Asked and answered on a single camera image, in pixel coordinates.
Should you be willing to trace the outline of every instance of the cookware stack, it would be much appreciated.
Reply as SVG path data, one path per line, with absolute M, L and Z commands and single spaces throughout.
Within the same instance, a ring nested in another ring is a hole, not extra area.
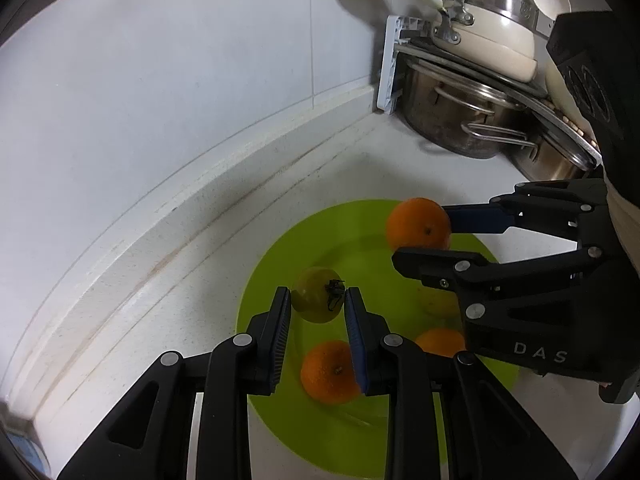
M 529 180 L 579 178 L 601 163 L 594 140 L 572 128 L 532 82 L 535 4 L 424 1 L 437 19 L 388 19 L 379 107 L 393 108 L 392 87 L 404 73 L 406 120 L 452 152 L 472 158 L 505 152 Z M 403 37 L 404 28 L 413 30 Z

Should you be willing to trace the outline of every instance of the white countertop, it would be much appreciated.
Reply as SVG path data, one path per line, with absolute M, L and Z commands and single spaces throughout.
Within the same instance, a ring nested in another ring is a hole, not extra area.
M 473 160 L 454 155 L 395 116 L 371 114 L 322 142 L 223 212 L 179 253 L 169 254 L 170 262 L 149 285 L 156 296 L 146 290 L 101 329 L 126 327 L 76 387 L 49 397 L 38 412 L 36 429 L 53 473 L 162 352 L 191 356 L 232 335 L 242 290 L 256 263 L 297 222 L 363 198 L 425 196 L 443 205 L 486 202 L 523 180 L 503 156 Z M 516 228 L 481 238 L 500 261 L 574 247 L 567 240 Z M 189 267 L 187 262 L 196 264 Z M 180 266 L 193 270 L 184 275 L 174 268 Z M 144 313 L 127 321 L 145 301 Z M 596 476 L 615 451 L 612 442 L 619 445 L 638 413 L 637 398 L 625 406 L 604 404 L 596 384 L 586 381 L 523 372 L 514 392 L 581 478 Z M 286 449 L 253 413 L 250 435 L 257 480 L 335 477 Z

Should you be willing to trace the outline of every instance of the yellow-green fruit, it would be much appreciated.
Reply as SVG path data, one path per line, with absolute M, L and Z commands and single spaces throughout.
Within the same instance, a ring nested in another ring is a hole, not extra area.
M 450 290 L 420 286 L 418 304 L 435 317 L 454 317 L 460 315 L 458 297 Z
M 326 323 L 336 317 L 344 303 L 344 284 L 338 273 L 309 267 L 291 289 L 291 306 L 307 321 Z

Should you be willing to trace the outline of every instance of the wall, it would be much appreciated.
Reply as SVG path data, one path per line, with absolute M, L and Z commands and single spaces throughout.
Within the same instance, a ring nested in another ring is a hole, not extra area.
M 114 222 L 202 154 L 223 164 L 238 132 L 375 80 L 386 16 L 420 12 L 416 0 L 58 0 L 12 36 L 0 47 L 0 396 L 85 292 L 74 284 L 130 243 L 96 244 Z

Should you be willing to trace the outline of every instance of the screw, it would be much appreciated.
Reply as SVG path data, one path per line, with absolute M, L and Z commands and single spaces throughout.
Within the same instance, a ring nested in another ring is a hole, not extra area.
M 398 334 L 387 334 L 383 337 L 382 341 L 387 346 L 400 346 L 402 344 L 402 336 Z
M 482 303 L 472 303 L 466 308 L 466 316 L 469 319 L 480 319 L 484 316 L 486 309 Z
M 251 341 L 253 340 L 254 338 L 251 337 L 249 334 L 238 334 L 234 337 L 234 345 L 247 346 L 248 344 L 251 344 Z
M 458 362 L 463 365 L 472 365 L 476 360 L 476 356 L 471 352 L 460 352 L 458 354 Z
M 463 272 L 464 270 L 467 270 L 469 267 L 471 267 L 471 264 L 466 260 L 460 260 L 458 263 L 456 263 L 453 266 L 453 268 L 456 269 L 458 272 Z
M 164 366 L 173 366 L 178 362 L 178 354 L 175 352 L 167 352 L 162 354 L 160 364 Z
M 599 258 L 602 256 L 602 249 L 596 246 L 591 246 L 589 247 L 589 249 L 587 249 L 587 254 L 591 258 Z

